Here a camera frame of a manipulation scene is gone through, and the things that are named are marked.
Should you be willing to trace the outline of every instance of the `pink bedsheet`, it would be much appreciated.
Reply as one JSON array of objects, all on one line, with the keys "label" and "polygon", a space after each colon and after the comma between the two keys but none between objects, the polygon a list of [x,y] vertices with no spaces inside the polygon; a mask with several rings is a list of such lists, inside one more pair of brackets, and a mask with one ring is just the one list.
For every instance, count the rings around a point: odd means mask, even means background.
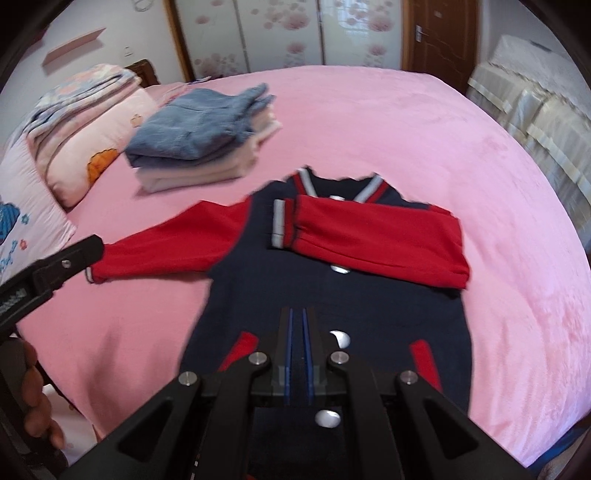
[{"label": "pink bedsheet", "polygon": [[[591,273],[533,160],[484,112],[427,75],[301,67],[209,82],[267,82],[284,128],[238,181],[143,194],[124,157],[74,211],[72,241],[106,242],[207,199],[231,204],[309,164],[326,177],[380,173],[407,199],[462,222],[472,277],[470,416],[524,464],[591,407]],[[48,373],[106,433],[172,379],[207,297],[199,275],[90,285],[83,275],[22,322]]]}]

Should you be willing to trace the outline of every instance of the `pillow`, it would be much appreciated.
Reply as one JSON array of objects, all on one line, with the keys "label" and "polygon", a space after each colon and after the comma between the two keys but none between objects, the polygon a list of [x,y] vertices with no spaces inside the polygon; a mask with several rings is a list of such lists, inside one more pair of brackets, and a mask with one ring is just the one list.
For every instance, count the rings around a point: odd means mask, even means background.
[{"label": "pillow", "polygon": [[0,284],[64,248],[75,231],[19,138],[0,162]]},{"label": "pillow", "polygon": [[46,183],[57,200],[67,208],[81,201],[135,128],[157,109],[150,95],[138,89],[69,137],[47,167]]},{"label": "pillow", "polygon": [[168,85],[150,85],[145,91],[154,99],[154,102],[158,102],[158,106],[162,107],[176,97],[187,93],[188,88],[189,84],[176,82]]}]

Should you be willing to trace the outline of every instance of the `striped collar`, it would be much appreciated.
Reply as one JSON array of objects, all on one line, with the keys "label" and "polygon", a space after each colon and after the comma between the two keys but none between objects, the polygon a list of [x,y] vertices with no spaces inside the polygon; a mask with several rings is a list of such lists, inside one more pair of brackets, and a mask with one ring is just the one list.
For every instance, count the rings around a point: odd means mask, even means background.
[{"label": "striped collar", "polygon": [[[297,172],[292,175],[295,187],[299,194],[317,197],[316,189],[312,183],[309,167],[298,168]],[[376,202],[388,189],[388,184],[377,173],[374,173],[367,186],[359,192],[354,202],[359,203],[374,203]]]}]

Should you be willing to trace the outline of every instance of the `wooden headboard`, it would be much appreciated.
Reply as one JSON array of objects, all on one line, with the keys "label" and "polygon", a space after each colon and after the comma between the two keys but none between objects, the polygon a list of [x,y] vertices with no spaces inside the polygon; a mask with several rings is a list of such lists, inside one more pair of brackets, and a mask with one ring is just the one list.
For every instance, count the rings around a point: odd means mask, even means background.
[{"label": "wooden headboard", "polygon": [[160,85],[158,77],[156,76],[156,72],[154,71],[154,67],[149,60],[143,59],[125,68],[131,70],[142,79],[142,83],[140,84],[142,88],[146,88],[151,85]]}]

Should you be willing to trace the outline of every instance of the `wooden door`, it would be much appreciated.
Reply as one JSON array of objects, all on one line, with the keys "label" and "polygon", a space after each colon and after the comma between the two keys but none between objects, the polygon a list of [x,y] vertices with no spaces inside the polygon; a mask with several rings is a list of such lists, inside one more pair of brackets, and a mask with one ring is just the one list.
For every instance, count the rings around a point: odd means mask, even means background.
[{"label": "wooden door", "polygon": [[478,0],[414,0],[413,13],[412,71],[466,93],[476,65]]}]

